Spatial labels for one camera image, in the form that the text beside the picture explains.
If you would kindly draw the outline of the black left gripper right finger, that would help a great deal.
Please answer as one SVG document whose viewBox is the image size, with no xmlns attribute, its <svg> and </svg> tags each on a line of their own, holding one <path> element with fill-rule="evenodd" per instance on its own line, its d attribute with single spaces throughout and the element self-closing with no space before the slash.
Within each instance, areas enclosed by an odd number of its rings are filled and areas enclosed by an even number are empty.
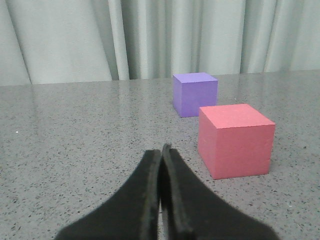
<svg viewBox="0 0 320 240">
<path fill-rule="evenodd" d="M 169 144 L 162 149 L 160 194 L 170 240 L 276 240 L 268 225 L 218 197 Z"/>
</svg>

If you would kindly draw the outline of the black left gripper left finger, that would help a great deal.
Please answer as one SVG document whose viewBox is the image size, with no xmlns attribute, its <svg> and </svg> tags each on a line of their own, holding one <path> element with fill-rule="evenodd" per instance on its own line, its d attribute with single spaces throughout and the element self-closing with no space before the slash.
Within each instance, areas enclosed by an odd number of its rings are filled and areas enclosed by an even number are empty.
<svg viewBox="0 0 320 240">
<path fill-rule="evenodd" d="M 160 150 L 147 150 L 121 188 L 94 211 L 63 228 L 57 240 L 156 240 Z"/>
</svg>

